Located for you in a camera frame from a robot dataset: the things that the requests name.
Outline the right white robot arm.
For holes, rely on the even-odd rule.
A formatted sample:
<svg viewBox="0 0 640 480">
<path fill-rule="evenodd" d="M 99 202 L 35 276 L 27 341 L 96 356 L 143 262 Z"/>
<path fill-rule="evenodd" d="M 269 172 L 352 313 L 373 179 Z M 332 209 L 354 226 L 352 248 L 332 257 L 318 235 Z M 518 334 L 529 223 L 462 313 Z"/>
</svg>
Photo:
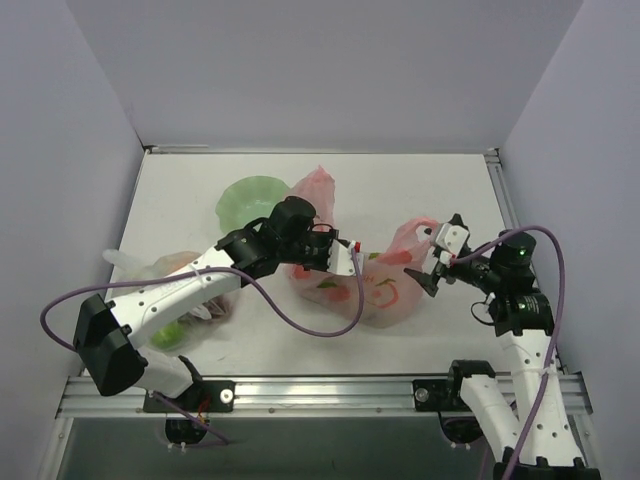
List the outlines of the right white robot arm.
<svg viewBox="0 0 640 480">
<path fill-rule="evenodd" d="M 565 294 L 552 305 L 538 288 L 531 267 L 534 233 L 556 237 L 544 227 L 500 233 L 476 249 L 468 245 L 468 227 L 460 215 L 427 226 L 436 259 L 429 273 L 405 272 L 429 295 L 440 282 L 462 282 L 480 290 L 490 318 L 487 326 L 504 352 L 514 389 L 509 402 L 490 363 L 455 360 L 443 385 L 446 402 L 468 408 L 493 453 L 495 479 L 598 479 L 574 437 L 563 400 L 556 362 Z"/>
</svg>

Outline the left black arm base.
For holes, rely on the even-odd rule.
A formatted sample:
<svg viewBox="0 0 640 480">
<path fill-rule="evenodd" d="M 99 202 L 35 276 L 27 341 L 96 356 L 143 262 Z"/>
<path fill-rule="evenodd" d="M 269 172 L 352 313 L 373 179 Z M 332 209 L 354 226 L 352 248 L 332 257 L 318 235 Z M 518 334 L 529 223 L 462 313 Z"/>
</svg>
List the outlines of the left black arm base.
<svg viewBox="0 0 640 480">
<path fill-rule="evenodd" d="M 161 432 L 176 448 L 229 446 L 231 439 L 213 427 L 210 415 L 231 413 L 235 390 L 236 383 L 231 380 L 202 380 L 176 399 L 157 392 L 147 393 L 142 411 L 166 416 Z"/>
</svg>

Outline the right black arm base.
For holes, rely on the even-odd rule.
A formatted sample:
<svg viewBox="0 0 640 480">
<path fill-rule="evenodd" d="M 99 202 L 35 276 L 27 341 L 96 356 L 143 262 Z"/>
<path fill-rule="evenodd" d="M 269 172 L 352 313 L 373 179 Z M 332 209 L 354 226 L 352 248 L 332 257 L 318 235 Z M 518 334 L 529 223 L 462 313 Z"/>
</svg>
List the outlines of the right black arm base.
<svg viewBox="0 0 640 480">
<path fill-rule="evenodd" d="M 435 414 L 441 433 L 454 447 L 471 447 L 483 437 L 482 430 L 470 408 L 450 392 L 444 379 L 412 381 L 414 410 Z"/>
</svg>

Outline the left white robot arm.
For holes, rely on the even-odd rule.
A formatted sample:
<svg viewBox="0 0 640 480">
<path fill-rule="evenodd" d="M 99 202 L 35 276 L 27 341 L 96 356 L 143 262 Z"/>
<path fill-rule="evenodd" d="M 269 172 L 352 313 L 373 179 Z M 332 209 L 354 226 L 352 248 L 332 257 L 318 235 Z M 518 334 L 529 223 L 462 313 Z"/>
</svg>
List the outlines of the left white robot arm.
<svg viewBox="0 0 640 480">
<path fill-rule="evenodd" d="M 214 298 L 270 276 L 282 264 L 306 270 L 352 275 L 353 244 L 334 228 L 315 226 L 315 208 L 289 196 L 267 217 L 228 233 L 176 273 L 130 286 L 130 293 L 106 301 L 84 300 L 73 345 L 103 396 L 130 387 L 158 392 L 180 411 L 202 399 L 199 375 L 183 357 L 148 348 L 162 328 Z"/>
</svg>

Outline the pink plastic bag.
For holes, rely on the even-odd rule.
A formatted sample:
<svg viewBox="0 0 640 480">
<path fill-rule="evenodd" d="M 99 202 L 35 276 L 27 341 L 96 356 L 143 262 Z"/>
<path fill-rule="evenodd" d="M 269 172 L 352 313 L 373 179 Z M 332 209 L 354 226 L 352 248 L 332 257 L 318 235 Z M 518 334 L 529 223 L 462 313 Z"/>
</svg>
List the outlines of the pink plastic bag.
<svg viewBox="0 0 640 480">
<path fill-rule="evenodd" d="M 354 276 L 331 275 L 299 265 L 285 266 L 285 276 L 300 297 L 347 321 L 353 320 L 359 307 L 359 293 L 363 292 L 360 322 L 388 328 L 406 320 L 421 301 L 422 288 L 404 270 L 422 270 L 431 246 L 419 233 L 436 226 L 437 221 L 429 217 L 413 218 L 399 226 L 385 251 L 365 254 L 361 281 Z"/>
</svg>

